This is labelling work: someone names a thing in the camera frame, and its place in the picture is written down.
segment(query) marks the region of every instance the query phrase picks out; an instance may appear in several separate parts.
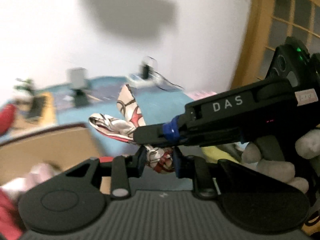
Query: red clip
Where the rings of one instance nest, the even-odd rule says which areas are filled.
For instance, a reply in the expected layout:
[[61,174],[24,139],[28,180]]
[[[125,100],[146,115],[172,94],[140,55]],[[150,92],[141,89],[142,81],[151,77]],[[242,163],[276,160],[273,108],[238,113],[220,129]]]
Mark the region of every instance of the red clip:
[[101,163],[109,163],[113,161],[113,157],[104,156],[99,158]]

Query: gloved hand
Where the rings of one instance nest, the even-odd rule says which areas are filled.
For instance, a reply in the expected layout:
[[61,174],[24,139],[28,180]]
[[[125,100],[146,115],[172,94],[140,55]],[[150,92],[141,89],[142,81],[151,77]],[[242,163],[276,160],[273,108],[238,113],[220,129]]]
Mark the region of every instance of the gloved hand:
[[[254,169],[262,174],[278,179],[293,187],[298,188],[303,193],[308,191],[309,185],[306,179],[295,177],[294,165],[285,161],[268,161],[263,158],[261,152],[274,151],[272,143],[265,140],[268,138],[259,138],[263,142],[259,147],[250,142],[243,154],[242,164]],[[311,130],[297,140],[295,144],[297,153],[305,159],[313,159],[320,155],[320,130]]]

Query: door window pane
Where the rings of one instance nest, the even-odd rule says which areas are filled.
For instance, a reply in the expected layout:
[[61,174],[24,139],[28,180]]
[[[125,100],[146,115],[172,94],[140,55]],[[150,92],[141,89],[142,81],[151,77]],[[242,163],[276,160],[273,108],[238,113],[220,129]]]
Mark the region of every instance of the door window pane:
[[275,19],[272,20],[272,26],[269,33],[269,47],[276,48],[284,43],[287,37],[288,25],[283,22],[279,22]]
[[273,58],[274,51],[271,49],[265,49],[264,51],[264,56],[263,56],[263,61],[260,66],[259,70],[259,76],[262,78],[265,78],[267,75],[267,72],[269,70],[272,58]]
[[320,53],[320,39],[314,35],[312,36],[309,53]]
[[311,15],[310,0],[296,0],[294,10],[294,23],[309,29],[309,19]]
[[291,0],[276,0],[273,15],[289,21]]
[[313,25],[313,32],[320,35],[320,7],[315,8],[315,23]]
[[304,45],[307,44],[308,32],[306,32],[305,30],[302,30],[298,27],[293,26],[292,36],[301,40]]

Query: cardboard box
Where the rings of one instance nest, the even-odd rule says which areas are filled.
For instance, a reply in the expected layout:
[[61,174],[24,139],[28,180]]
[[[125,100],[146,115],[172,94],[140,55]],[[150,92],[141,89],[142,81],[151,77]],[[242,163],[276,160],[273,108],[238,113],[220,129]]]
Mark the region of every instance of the cardboard box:
[[[49,163],[62,171],[90,157],[102,156],[84,123],[50,127],[0,144],[0,185],[23,177],[32,166]],[[103,178],[102,193],[110,191],[110,177]]]

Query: blue tape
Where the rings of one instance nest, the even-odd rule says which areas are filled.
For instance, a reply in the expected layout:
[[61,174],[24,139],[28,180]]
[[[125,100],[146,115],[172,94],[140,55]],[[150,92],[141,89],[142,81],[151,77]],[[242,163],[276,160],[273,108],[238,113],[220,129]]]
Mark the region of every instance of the blue tape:
[[178,117],[179,116],[176,116],[171,120],[171,122],[168,122],[162,125],[163,135],[170,142],[179,141],[180,139],[180,133],[179,133],[178,123],[177,123]]

